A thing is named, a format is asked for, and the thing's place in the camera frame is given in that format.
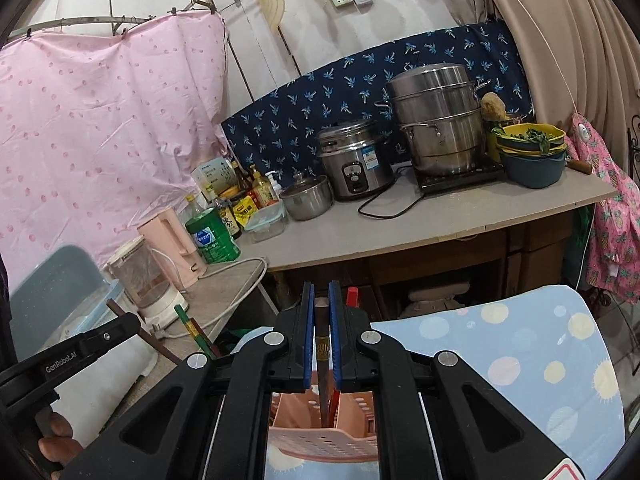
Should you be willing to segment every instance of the white sticker with red border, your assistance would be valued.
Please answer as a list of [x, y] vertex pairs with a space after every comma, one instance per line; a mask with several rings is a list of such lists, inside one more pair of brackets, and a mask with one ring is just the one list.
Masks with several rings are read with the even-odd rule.
[[565, 458], [545, 477], [545, 480], [584, 480], [584, 476], [571, 459]]

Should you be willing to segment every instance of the utensil holder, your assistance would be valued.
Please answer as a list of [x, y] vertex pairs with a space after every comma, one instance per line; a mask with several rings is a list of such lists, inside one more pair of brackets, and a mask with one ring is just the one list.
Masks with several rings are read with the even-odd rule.
[[[334, 390], [333, 375], [328, 390]], [[373, 394], [340, 394], [333, 428], [322, 428], [316, 372], [312, 388], [303, 394], [273, 394], [275, 412], [269, 428], [270, 444], [284, 454], [316, 462], [372, 462], [378, 460]]]

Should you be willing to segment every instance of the green can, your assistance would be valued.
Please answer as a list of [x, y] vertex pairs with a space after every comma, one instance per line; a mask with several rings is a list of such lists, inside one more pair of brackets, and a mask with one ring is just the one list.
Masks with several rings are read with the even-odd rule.
[[204, 210], [184, 226], [208, 264], [231, 262], [240, 255], [240, 248], [215, 209]]

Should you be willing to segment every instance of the navy blue fabric with palm trees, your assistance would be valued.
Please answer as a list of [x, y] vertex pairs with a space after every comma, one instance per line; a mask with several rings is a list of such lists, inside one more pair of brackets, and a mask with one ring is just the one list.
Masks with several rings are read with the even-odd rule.
[[240, 161], [278, 171], [286, 186], [296, 171], [321, 172], [316, 135], [341, 121], [374, 119], [393, 162], [409, 159], [403, 134], [386, 108], [385, 83], [416, 66], [462, 64], [490, 87], [509, 112], [533, 115], [529, 86], [511, 33], [503, 21], [425, 32], [347, 56], [281, 86], [222, 125]]

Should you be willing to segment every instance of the finger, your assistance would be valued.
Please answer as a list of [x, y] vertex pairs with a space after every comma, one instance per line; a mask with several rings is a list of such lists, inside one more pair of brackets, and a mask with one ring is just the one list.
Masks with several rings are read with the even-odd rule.
[[68, 436], [69, 438], [74, 436], [74, 430], [71, 424], [59, 413], [52, 412], [49, 417], [49, 423], [51, 424], [51, 431], [57, 436]]
[[50, 462], [60, 462], [66, 466], [81, 451], [82, 446], [77, 440], [65, 436], [50, 436], [38, 441], [40, 452]]

